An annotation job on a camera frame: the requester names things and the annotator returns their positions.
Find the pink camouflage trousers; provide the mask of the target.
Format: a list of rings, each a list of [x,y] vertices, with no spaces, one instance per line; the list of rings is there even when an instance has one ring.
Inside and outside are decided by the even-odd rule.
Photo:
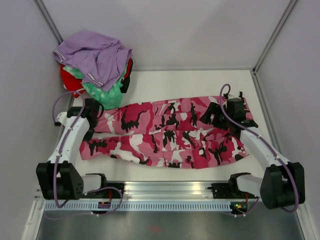
[[[95,132],[83,141],[83,160],[104,155],[149,167],[205,169],[233,164],[248,154],[229,130],[205,123],[210,107],[225,102],[200,96],[133,103],[103,112]]]

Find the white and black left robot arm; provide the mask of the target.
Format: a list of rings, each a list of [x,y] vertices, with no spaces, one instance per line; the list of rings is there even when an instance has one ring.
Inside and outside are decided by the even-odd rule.
[[[53,117],[55,125],[63,126],[63,133],[47,162],[39,163],[36,167],[44,199],[79,200],[88,192],[99,199],[108,195],[109,186],[102,182],[103,174],[81,175],[75,166],[81,144],[93,136],[100,108],[98,101],[86,98],[82,106],[73,106]]]

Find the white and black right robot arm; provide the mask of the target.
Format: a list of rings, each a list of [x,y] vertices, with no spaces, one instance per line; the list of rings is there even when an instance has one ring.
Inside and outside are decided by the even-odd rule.
[[[270,210],[288,207],[296,210],[306,200],[304,167],[289,161],[268,143],[247,113],[243,98],[230,98],[222,105],[211,102],[200,118],[205,124],[233,134],[264,169],[262,178],[249,172],[232,174],[226,188],[228,194],[235,199],[248,193],[260,198]]]

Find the green tie-dye garment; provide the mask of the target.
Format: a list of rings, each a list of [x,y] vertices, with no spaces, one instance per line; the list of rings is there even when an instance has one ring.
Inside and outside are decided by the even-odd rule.
[[[84,75],[77,68],[65,65],[63,69],[68,73],[72,74],[77,79],[82,80],[84,78]],[[111,110],[111,109],[118,108],[121,105],[121,102],[123,99],[123,93],[121,93],[120,88],[122,86],[121,81],[123,79],[123,76],[126,73],[126,69],[123,71],[120,78],[111,87],[109,91],[104,91],[103,89],[94,86],[92,83],[82,83],[82,85],[86,90],[86,93],[88,93],[92,98],[94,98],[100,104],[102,104],[104,109]]]

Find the red garment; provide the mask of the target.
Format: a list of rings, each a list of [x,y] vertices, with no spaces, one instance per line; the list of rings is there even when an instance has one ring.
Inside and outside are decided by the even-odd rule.
[[[82,85],[82,80],[75,78],[72,74],[64,70],[65,65],[60,66],[60,76],[63,82],[64,88],[71,92],[71,95],[74,98],[78,98],[80,94],[83,94],[86,92],[85,88]]]

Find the black webbing belt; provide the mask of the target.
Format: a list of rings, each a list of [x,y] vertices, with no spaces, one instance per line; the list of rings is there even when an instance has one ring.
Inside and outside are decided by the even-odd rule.
[[[239,92],[239,98],[244,99],[244,96],[243,96],[243,92],[242,92],[242,91]]]

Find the black garment in pile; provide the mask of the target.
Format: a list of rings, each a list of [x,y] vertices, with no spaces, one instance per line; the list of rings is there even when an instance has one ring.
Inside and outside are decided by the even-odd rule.
[[[133,68],[133,60],[132,58],[130,58],[128,60],[128,64],[127,64],[127,67],[126,67],[126,72],[121,80],[121,83],[122,83],[122,86],[120,87],[120,91],[121,93],[127,93],[128,91],[128,88],[129,88],[129,85],[130,85],[130,75],[131,75],[131,72],[132,72],[132,68]]]

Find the purple shirt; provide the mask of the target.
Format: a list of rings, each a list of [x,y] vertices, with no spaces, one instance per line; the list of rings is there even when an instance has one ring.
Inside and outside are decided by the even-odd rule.
[[[125,71],[132,49],[116,38],[82,30],[65,39],[52,54],[60,64],[80,70],[84,84],[109,92]]]

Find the aluminium left side rail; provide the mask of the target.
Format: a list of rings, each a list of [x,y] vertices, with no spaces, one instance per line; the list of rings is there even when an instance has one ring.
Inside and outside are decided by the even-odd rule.
[[[73,97],[71,95],[70,92],[64,92],[61,96],[59,96],[53,103],[53,106],[52,106],[52,110],[51,110],[51,116],[52,116],[52,119],[53,119],[53,122],[55,123],[56,122],[56,118],[57,118],[57,115],[56,115],[56,106],[58,104],[58,102],[63,99],[63,98],[67,98],[67,103],[65,104],[65,108],[63,110],[63,112],[67,112],[69,110],[69,108],[73,105]],[[64,134],[64,130],[65,130],[65,127],[63,125],[61,125],[59,127],[59,134],[58,134],[58,139],[57,139],[57,142],[56,142],[56,146],[55,146],[55,150],[53,151],[53,155],[55,156],[57,151],[59,150],[59,147],[60,147],[60,141],[63,139],[63,134]]]

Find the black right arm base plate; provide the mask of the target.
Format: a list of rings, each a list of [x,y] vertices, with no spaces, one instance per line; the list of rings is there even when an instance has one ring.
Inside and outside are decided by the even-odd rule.
[[[212,183],[207,189],[212,192],[214,199],[256,199],[256,197],[250,193],[232,190],[227,182]]]

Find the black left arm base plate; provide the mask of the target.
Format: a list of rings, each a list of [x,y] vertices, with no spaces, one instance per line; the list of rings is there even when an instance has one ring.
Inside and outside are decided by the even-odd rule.
[[[103,189],[97,192],[89,192],[86,194],[83,194],[81,197],[83,199],[120,199],[121,194],[123,195],[125,192],[125,184],[120,182],[109,182],[106,184],[106,187],[108,189]]]

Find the aluminium front rail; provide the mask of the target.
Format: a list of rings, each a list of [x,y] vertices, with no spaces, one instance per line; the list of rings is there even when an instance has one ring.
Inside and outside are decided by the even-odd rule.
[[[212,183],[228,183],[233,191],[244,192],[254,195],[256,198],[261,198],[264,201],[272,201],[274,204],[289,204],[292,205],[295,199],[298,199],[300,204],[305,202],[305,183],[303,180],[297,180],[295,185],[289,180],[282,179],[262,179],[252,175],[230,178],[228,181],[216,182],[120,182],[124,183],[124,194],[120,193],[121,198],[154,196],[156,199],[164,199],[172,196],[207,196],[212,195],[212,192],[207,189]],[[106,180],[102,181],[102,186],[87,193],[94,193],[104,189],[108,189]]]

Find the aluminium left corner post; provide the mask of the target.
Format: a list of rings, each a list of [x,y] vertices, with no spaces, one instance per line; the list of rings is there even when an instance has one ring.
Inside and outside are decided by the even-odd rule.
[[[47,9],[43,0],[34,0],[36,7],[38,8],[40,14],[42,15],[45,23],[47,24],[50,32],[52,33],[54,39],[56,40],[57,44],[60,45],[63,41],[63,38],[51,16],[49,10]]]

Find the aluminium corner post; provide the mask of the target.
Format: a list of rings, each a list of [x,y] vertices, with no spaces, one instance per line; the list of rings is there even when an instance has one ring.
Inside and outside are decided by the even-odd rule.
[[[42,15],[45,23],[47,24],[50,32],[52,33],[54,39],[56,40],[57,44],[60,45],[63,41],[63,38],[51,16],[49,10],[47,9],[43,0],[34,0],[36,7],[38,8],[40,14]]]
[[[257,62],[255,63],[252,69],[252,72],[254,75],[258,73],[258,70],[261,68],[262,64],[264,63],[265,58],[267,57],[268,53],[270,52],[271,48],[273,47],[274,43],[276,42],[278,36],[280,35],[282,29],[286,25],[287,21],[289,20],[292,12],[294,11],[298,3],[299,3],[299,0],[290,0],[288,2],[272,34],[270,35],[265,47],[263,48]]]

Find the aluminium right corner post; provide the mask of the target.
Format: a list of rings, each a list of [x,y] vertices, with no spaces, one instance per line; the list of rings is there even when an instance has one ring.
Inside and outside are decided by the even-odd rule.
[[[294,11],[298,3],[299,3],[299,0],[290,0],[288,2],[272,34],[270,35],[265,47],[263,48],[257,62],[255,63],[252,69],[252,72],[254,75],[258,73],[258,70],[261,68],[262,64],[264,63],[265,58],[267,57],[268,53],[270,52],[271,48],[273,47],[274,43],[276,42],[278,36],[280,35],[282,29],[286,25],[287,21],[289,20],[292,12]]]

